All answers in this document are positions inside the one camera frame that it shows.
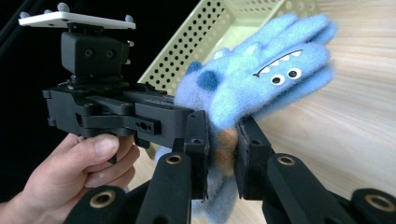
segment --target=white mounting plate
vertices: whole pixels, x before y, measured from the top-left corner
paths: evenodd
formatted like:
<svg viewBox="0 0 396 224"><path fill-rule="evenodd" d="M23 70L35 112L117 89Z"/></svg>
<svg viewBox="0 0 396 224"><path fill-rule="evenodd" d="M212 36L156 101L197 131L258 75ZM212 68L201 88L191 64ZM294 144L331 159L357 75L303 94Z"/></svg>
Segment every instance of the white mounting plate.
<svg viewBox="0 0 396 224"><path fill-rule="evenodd" d="M47 14L19 19L21 26L67 28L67 23L77 22L88 25L102 26L105 29L135 29L134 22L116 21L101 17L86 16L77 13L56 11Z"/></svg>

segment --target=green plastic basket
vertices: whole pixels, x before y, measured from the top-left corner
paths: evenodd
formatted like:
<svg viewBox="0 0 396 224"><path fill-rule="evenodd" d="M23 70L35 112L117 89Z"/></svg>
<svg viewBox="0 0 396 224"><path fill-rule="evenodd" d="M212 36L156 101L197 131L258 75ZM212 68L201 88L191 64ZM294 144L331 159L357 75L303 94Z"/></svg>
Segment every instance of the green plastic basket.
<svg viewBox="0 0 396 224"><path fill-rule="evenodd" d="M290 12L299 17L318 14L318 1L203 0L138 82L174 95L192 61L205 63L218 49L233 48L272 18Z"/></svg>

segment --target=monster glove puppet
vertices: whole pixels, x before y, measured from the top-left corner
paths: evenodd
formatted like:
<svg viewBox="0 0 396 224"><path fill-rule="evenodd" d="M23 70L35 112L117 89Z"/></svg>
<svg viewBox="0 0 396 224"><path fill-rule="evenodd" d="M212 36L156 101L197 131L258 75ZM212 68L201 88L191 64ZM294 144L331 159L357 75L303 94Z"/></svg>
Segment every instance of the monster glove puppet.
<svg viewBox="0 0 396 224"><path fill-rule="evenodd" d="M233 49L221 49L206 64L191 63L177 87L175 104L205 110L210 122L208 198L194 200L192 213L225 223L237 199L233 176L236 123L261 119L319 90L332 80L325 45L336 25L322 14L271 21ZM169 148L160 147L156 160Z"/></svg>

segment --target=cartoon eye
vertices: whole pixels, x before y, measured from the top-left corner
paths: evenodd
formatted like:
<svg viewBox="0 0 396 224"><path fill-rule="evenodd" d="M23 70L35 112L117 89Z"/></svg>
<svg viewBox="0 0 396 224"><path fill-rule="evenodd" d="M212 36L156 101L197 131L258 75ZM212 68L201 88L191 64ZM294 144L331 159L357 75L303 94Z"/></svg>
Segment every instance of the cartoon eye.
<svg viewBox="0 0 396 224"><path fill-rule="evenodd" d="M288 76L291 79L297 79L301 76L302 72L300 68L291 68L288 72Z"/></svg>
<svg viewBox="0 0 396 224"><path fill-rule="evenodd" d="M271 79L271 82L274 85L279 86L279 85L282 85L285 82L285 78L283 76L281 76L281 75L274 75L272 77L272 79Z"/></svg>

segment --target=black background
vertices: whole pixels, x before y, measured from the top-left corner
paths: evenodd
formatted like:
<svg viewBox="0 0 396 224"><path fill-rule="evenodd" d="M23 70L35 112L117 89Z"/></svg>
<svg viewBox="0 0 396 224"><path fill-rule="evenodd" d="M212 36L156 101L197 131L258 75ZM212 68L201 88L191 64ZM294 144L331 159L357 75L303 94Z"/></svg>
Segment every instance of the black background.
<svg viewBox="0 0 396 224"><path fill-rule="evenodd" d="M12 16L19 14L22 2L0 3L1 37L4 37L0 43L0 202L9 200L23 189L30 173L66 135L48 126L47 105L42 97L42 90L55 87L71 75L61 64L60 40L64 30L20 27ZM52 0L38 2L35 4L39 13L45 9L55 11L59 3ZM64 2L75 13L114 20L124 20L126 14L132 15L135 30L106 30L105 35L134 41L135 46L130 50L132 63L124 65L122 73L126 80L136 82L199 1Z"/></svg>

